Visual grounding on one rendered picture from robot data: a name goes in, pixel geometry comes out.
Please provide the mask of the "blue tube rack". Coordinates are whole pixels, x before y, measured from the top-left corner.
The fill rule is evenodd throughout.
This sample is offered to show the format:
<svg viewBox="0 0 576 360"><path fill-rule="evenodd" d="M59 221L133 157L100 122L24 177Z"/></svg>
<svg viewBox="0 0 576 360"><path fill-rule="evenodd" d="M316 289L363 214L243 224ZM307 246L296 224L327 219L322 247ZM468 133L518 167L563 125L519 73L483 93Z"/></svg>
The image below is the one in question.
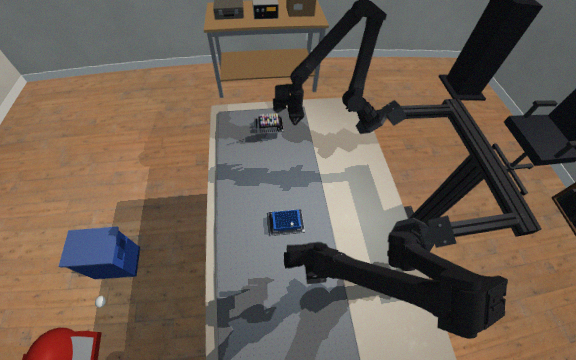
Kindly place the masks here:
<svg viewBox="0 0 576 360"><path fill-rule="evenodd" d="M299 210L272 212L272 215L273 215L272 217L273 217L274 231L292 230L301 228ZM292 227L290 226L291 222L293 222Z"/></svg>

